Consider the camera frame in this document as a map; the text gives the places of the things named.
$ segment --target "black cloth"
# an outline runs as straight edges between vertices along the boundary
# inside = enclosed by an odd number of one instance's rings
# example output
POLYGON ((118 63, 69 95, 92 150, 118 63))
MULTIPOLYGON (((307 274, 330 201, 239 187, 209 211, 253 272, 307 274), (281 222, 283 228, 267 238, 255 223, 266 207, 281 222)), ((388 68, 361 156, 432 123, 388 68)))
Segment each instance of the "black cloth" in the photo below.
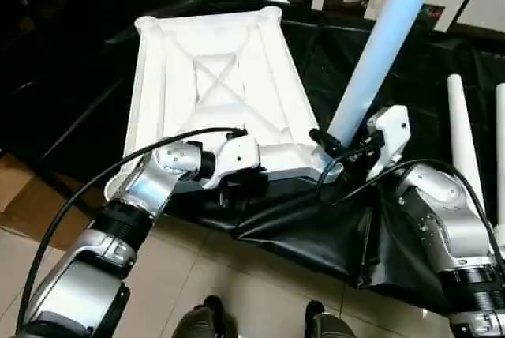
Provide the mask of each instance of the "black cloth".
MULTIPOLYGON (((261 0, 73 0, 51 23, 3 47, 0 147, 46 168, 90 179, 122 156, 143 15, 181 17, 257 10, 261 0)), ((372 22, 279 5, 282 31, 320 126, 325 129, 366 43, 372 22)), ((462 75, 490 217, 496 209, 494 89, 505 80, 503 48, 491 41, 416 26, 371 111, 409 107, 406 159, 451 161, 446 78, 462 75)), ((326 186, 338 199, 360 176, 326 186)), ((327 207, 304 179, 179 195, 167 210, 228 231, 235 239, 316 271, 417 306, 444 312, 446 300, 412 227, 387 186, 327 207)))

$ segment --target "beige floor tile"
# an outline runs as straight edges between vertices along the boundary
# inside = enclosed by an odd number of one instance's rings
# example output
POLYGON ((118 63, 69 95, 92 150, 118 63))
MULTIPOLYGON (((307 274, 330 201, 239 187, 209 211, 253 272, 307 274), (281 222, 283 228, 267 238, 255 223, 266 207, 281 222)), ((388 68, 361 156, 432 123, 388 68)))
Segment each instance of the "beige floor tile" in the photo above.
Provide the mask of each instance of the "beige floor tile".
POLYGON ((200 255, 238 271, 340 309, 343 283, 268 253, 250 243, 236 242, 224 233, 212 232, 200 255))
MULTIPOLYGON (((59 259, 63 256, 63 251, 52 249, 40 265, 39 273, 37 274, 35 286, 38 286, 42 279, 56 265, 59 259)), ((21 302, 21 289, 18 289, 17 297, 9 306, 9 309, 0 317, 0 336, 9 337, 13 335, 16 328, 17 313, 21 302)))
POLYGON ((342 312, 409 338, 452 336, 446 318, 371 291, 346 287, 342 312))
POLYGON ((196 253, 150 237, 126 283, 130 299, 114 336, 159 338, 196 253))
POLYGON ((159 217, 151 235, 174 245, 198 252, 207 238, 209 230, 194 223, 185 222, 174 216, 159 217))
POLYGON ((359 318, 344 313, 340 317, 349 325, 357 338, 402 338, 395 332, 381 329, 359 318))
POLYGON ((255 276, 199 257, 162 338, 170 338, 182 316, 206 296, 218 295, 238 321, 242 338, 302 338, 308 299, 255 276))
POLYGON ((26 280, 39 243, 0 230, 0 315, 16 298, 26 280))

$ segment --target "cardboard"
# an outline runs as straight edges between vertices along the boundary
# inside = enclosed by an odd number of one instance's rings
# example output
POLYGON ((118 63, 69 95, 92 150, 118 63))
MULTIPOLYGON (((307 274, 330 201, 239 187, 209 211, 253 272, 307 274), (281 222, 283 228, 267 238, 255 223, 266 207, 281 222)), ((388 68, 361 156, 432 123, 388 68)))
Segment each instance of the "cardboard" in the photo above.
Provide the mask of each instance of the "cardboard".
MULTIPOLYGON (((59 178, 73 190, 80 185, 68 177, 59 178)), ((103 203, 99 190, 87 193, 83 199, 96 208, 103 203)), ((65 199, 58 192, 22 162, 11 155, 0 160, 0 225, 40 241, 64 203, 65 199)), ((61 250, 68 249, 89 222, 80 209, 72 207, 50 245, 61 250)))

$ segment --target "black cable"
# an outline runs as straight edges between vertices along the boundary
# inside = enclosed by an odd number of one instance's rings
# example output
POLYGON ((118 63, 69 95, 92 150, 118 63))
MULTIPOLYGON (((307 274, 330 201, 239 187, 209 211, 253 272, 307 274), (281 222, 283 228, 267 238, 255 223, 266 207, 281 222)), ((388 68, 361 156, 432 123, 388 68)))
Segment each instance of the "black cable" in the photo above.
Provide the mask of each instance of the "black cable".
POLYGON ((391 168, 388 168, 387 170, 382 172, 380 175, 377 175, 375 178, 368 180, 362 186, 359 186, 358 188, 356 188, 352 192, 348 193, 345 197, 341 198, 340 200, 338 200, 336 202, 332 202, 328 206, 336 205, 344 200, 347 200, 348 198, 351 198, 352 196, 356 195, 357 193, 360 193, 365 188, 368 188, 369 186, 375 184, 376 182, 381 180, 381 178, 383 178, 384 176, 387 176, 387 175, 389 175, 393 172, 396 172, 398 170, 401 170, 405 167, 412 166, 414 164, 419 164, 419 163, 431 164, 434 167, 438 167, 440 170, 449 172, 451 175, 456 176, 459 179, 459 181, 464 185, 464 187, 466 188, 466 190, 468 191, 468 193, 470 195, 470 198, 472 199, 473 204, 475 205, 475 208, 477 210, 479 217, 481 218, 482 223, 484 224, 486 232, 488 233, 489 242, 490 242, 491 248, 495 254, 496 263, 499 266, 502 280, 505 279, 505 263, 503 263, 501 251, 499 250, 498 242, 496 241, 495 234, 492 230, 492 225, 489 223, 489 220, 488 220, 487 216, 485 215, 484 206, 479 201, 479 198, 477 197, 475 190, 473 190, 473 187, 470 185, 470 183, 466 179, 465 175, 462 174, 456 167, 454 167, 453 165, 451 165, 449 163, 445 163, 441 160, 435 160, 435 159, 407 160, 406 162, 403 162, 403 163, 397 164, 391 168))
POLYGON ((49 227, 46 230, 46 233, 40 240, 39 248, 37 249, 37 252, 33 258, 32 266, 30 267, 30 271, 28 272, 28 276, 24 284, 23 295, 21 296, 21 304, 19 307, 19 314, 17 315, 16 334, 18 334, 23 328, 24 315, 26 314, 26 309, 28 308, 30 296, 32 295, 33 284, 35 283, 37 271, 39 270, 39 266, 42 261, 43 255, 46 251, 46 248, 49 246, 49 242, 51 241, 54 232, 58 228, 58 225, 61 223, 63 217, 70 210, 70 208, 72 207, 73 203, 77 200, 77 198, 79 198, 83 193, 85 193, 89 188, 91 188, 93 184, 95 184, 105 176, 109 175, 112 171, 116 170, 123 164, 128 163, 130 160, 137 158, 138 156, 142 156, 143 154, 150 152, 154 149, 157 149, 159 147, 162 147, 164 145, 168 145, 175 141, 180 141, 181 139, 193 137, 195 135, 200 135, 204 133, 219 133, 226 131, 232 133, 240 133, 241 135, 243 135, 244 133, 243 129, 235 129, 231 127, 209 127, 207 129, 189 131, 187 133, 182 133, 174 137, 163 138, 161 141, 158 141, 156 143, 153 143, 152 145, 146 146, 144 148, 141 148, 140 150, 132 152, 131 154, 125 156, 123 159, 112 164, 106 170, 102 171, 100 174, 92 178, 89 182, 84 184, 71 198, 69 198, 69 200, 60 208, 58 213, 56 213, 56 216, 51 221, 49 227))
POLYGON ((328 163, 326 165, 326 167, 323 169, 323 172, 321 172, 321 176, 317 179, 317 184, 316 184, 316 197, 317 197, 317 199, 318 200, 320 199, 321 189, 323 187, 324 180, 326 180, 326 178, 328 177, 328 174, 331 172, 331 170, 333 170, 333 168, 335 168, 337 163, 342 162, 344 159, 349 158, 352 155, 361 154, 363 152, 366 152, 367 150, 368 150, 368 148, 366 148, 366 147, 360 147, 360 148, 356 148, 353 150, 349 150, 347 152, 344 152, 342 155, 337 156, 330 163, 328 163))

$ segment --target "white pipe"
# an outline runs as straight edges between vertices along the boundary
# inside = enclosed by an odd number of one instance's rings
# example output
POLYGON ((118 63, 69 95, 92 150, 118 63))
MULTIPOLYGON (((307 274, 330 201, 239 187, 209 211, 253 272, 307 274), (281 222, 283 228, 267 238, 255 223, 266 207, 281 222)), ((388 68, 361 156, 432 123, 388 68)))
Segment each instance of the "white pipe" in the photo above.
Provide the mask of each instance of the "white pipe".
POLYGON ((484 207, 481 177, 477 165, 472 128, 466 108, 465 92, 461 76, 453 74, 447 78, 449 95, 449 117, 451 120, 452 163, 463 174, 484 207))
POLYGON ((424 0, 386 0, 328 133, 348 146, 379 91, 424 0))
POLYGON ((505 83, 496 87, 496 173, 498 192, 498 223, 496 241, 505 246, 505 83))

